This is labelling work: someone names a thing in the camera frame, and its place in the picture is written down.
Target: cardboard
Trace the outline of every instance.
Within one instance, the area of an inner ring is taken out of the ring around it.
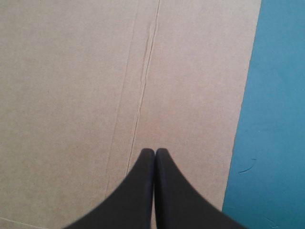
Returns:
[[[0,227],[71,223],[142,147],[220,208],[259,7],[0,2]]]

